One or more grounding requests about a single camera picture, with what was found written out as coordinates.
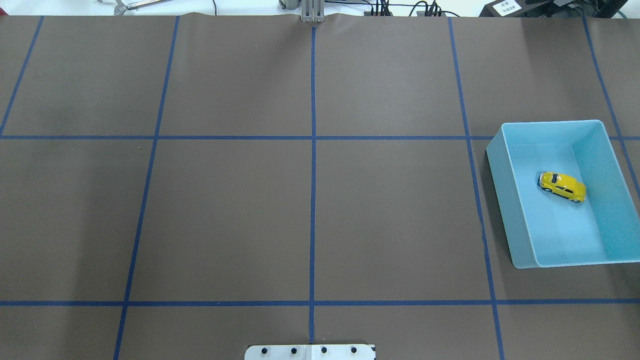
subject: yellow toy car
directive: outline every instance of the yellow toy car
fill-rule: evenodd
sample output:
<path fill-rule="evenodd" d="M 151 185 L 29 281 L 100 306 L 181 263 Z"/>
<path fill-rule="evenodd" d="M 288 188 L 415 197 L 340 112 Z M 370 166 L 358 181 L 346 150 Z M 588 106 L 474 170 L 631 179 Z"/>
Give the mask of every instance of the yellow toy car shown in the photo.
<path fill-rule="evenodd" d="M 543 172 L 538 178 L 538 184 L 542 190 L 573 202 L 583 202 L 587 196 L 587 187 L 569 175 Z"/>

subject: white mounting plate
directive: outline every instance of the white mounting plate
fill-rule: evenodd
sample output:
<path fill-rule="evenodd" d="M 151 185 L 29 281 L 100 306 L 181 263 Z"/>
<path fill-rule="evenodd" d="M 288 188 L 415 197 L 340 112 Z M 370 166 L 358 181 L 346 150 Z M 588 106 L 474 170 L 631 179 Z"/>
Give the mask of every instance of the white mounting plate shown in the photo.
<path fill-rule="evenodd" d="M 365 344 L 254 345 L 246 349 L 244 360 L 376 360 L 375 349 Z"/>

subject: cable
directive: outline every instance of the cable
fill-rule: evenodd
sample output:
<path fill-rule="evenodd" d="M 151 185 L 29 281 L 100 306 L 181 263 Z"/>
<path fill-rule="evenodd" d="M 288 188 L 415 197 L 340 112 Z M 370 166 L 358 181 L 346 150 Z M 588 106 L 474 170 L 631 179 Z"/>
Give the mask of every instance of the cable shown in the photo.
<path fill-rule="evenodd" d="M 364 1 L 365 3 L 345 3 L 344 1 L 325 1 L 326 3 L 330 3 L 330 4 L 347 4 L 347 5 L 369 5 L 371 6 L 371 16 L 373 16 L 374 10 L 373 10 L 373 4 L 368 2 L 367 0 L 361 0 Z"/>
<path fill-rule="evenodd" d="M 325 0 L 325 3 L 331 3 L 331 4 L 342 4 L 342 5 L 371 5 L 371 10 L 373 10 L 373 5 L 366 1 L 366 0 L 362 0 L 364 1 L 364 3 L 350 3 L 347 1 L 328 1 Z M 413 15 L 413 12 L 415 11 L 415 8 L 418 6 L 418 4 L 421 3 L 425 3 L 425 16 L 442 16 L 443 13 L 450 13 L 451 15 L 457 16 L 457 17 L 461 17 L 460 15 L 458 15 L 457 13 L 454 12 L 448 12 L 445 10 L 442 10 L 441 7 L 438 6 L 438 4 L 435 3 L 435 1 L 433 2 L 433 4 L 431 4 L 431 9 L 429 9 L 429 3 L 427 3 L 424 0 L 418 1 L 416 4 L 414 5 L 410 5 L 410 4 L 390 4 L 389 1 L 387 0 L 385 2 L 385 0 L 376 0 L 376 9 L 375 11 L 372 11 L 372 15 L 373 14 L 382 14 L 381 16 L 390 16 L 391 13 L 388 12 L 389 11 L 389 6 L 411 6 L 412 10 L 411 13 L 409 14 L 409 16 Z"/>
<path fill-rule="evenodd" d="M 454 12 L 448 12 L 447 10 L 440 10 L 438 13 L 450 13 L 451 15 L 455 15 L 457 17 L 460 17 L 460 15 L 458 15 L 457 13 Z"/>
<path fill-rule="evenodd" d="M 427 7 L 429 6 L 429 3 L 427 3 L 426 1 L 418 1 L 417 3 L 415 3 L 415 5 L 413 6 L 413 8 L 411 8 L 411 11 L 409 12 L 409 16 L 413 15 L 413 11 L 415 10 L 416 7 L 418 7 L 418 5 L 420 5 L 421 3 L 424 3 L 424 11 L 425 13 L 427 12 Z"/>

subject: black cable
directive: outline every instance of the black cable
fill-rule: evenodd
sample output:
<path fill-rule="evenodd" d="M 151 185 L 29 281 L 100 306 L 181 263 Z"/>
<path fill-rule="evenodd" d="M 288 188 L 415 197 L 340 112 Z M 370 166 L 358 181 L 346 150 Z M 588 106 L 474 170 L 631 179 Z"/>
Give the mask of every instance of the black cable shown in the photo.
<path fill-rule="evenodd" d="M 457 13 L 454 13 L 454 12 L 448 12 L 448 11 L 446 11 L 446 10 L 440 10 L 438 13 L 450 13 L 451 15 L 455 15 L 455 16 L 457 16 L 457 17 L 460 17 L 460 15 L 458 15 Z"/>
<path fill-rule="evenodd" d="M 385 15 L 391 16 L 391 12 L 389 11 L 389 0 L 384 0 L 383 4 L 385 4 Z"/>
<path fill-rule="evenodd" d="M 424 16 L 433 16 L 433 14 L 437 12 L 439 9 L 440 7 L 438 6 L 438 4 L 436 4 L 436 1 L 433 0 L 433 3 L 431 3 L 431 7 L 427 11 L 427 13 L 424 14 Z"/>
<path fill-rule="evenodd" d="M 364 1 L 365 3 L 345 3 L 344 1 L 325 1 L 325 2 L 326 3 L 330 3 L 330 4 L 369 5 L 369 6 L 371 6 L 371 16 L 373 16 L 373 12 L 374 12 L 373 4 L 368 2 L 367 0 L 362 0 L 362 1 Z"/>
<path fill-rule="evenodd" d="M 418 7 L 418 5 L 420 5 L 421 3 L 424 3 L 424 12 L 427 12 L 427 7 L 429 6 L 429 3 L 427 3 L 426 1 L 422 0 L 422 1 L 418 1 L 417 3 L 415 3 L 415 5 L 413 6 L 413 8 L 411 8 L 411 11 L 409 12 L 409 16 L 413 15 L 413 11 L 415 10 L 416 7 Z"/>
<path fill-rule="evenodd" d="M 349 3 L 349 2 L 346 2 L 346 1 L 327 1 L 327 0 L 325 0 L 325 2 L 326 2 L 326 3 L 331 3 L 331 4 L 346 4 L 346 5 L 367 5 L 367 4 L 371 4 L 371 3 L 369 3 L 369 2 L 368 2 L 368 1 L 366 1 L 366 0 L 362 0 L 362 1 L 365 1 L 365 3 Z M 424 0 L 422 0 L 422 1 L 418 1 L 418 3 L 417 3 L 417 4 L 419 4 L 419 3 L 426 3 L 426 1 L 424 1 Z M 387 2 L 387 3 L 386 3 L 386 5 L 385 5 L 385 7 L 387 7 L 387 9 L 388 9 L 388 7 L 389 7 L 389 6 L 411 6 L 411 7 L 412 7 L 412 13 L 413 13 L 413 11 L 415 10 L 415 7 L 416 7 L 416 5 L 410 5 L 410 4 L 389 4 L 389 3 Z M 385 8 L 383 7 L 383 8 L 382 8 L 382 9 L 380 9 L 380 10 L 376 10 L 376 11 L 375 11 L 375 13 L 384 12 L 384 10 L 385 10 Z M 451 15 L 455 15 L 455 16 L 457 16 L 457 17 L 461 17 L 461 16 L 460 16 L 460 15 L 458 15 L 457 13 L 454 13 L 454 12 L 448 12 L 448 11 L 442 10 L 442 8 L 441 8 L 441 7 L 439 7 L 437 4 L 436 4 L 436 6 L 434 6 L 434 7 L 433 7 L 433 13 L 432 13 L 431 15 L 427 15 L 427 16 L 434 16 L 434 13 L 450 13 Z"/>

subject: metal clamp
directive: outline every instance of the metal clamp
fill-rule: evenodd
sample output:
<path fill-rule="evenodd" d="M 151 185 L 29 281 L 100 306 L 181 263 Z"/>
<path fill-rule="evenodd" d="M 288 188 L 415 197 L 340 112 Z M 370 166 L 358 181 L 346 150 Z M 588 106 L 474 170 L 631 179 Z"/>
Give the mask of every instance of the metal clamp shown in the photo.
<path fill-rule="evenodd" d="M 302 22 L 324 22 L 324 0 L 302 0 Z"/>
<path fill-rule="evenodd" d="M 142 1 L 138 1 L 137 3 L 125 5 L 122 3 L 121 0 L 116 0 L 118 4 L 113 9 L 113 15 L 123 15 L 127 10 L 137 10 L 140 8 L 144 8 L 146 6 L 165 3 L 167 1 L 171 1 L 171 0 L 142 0 Z"/>

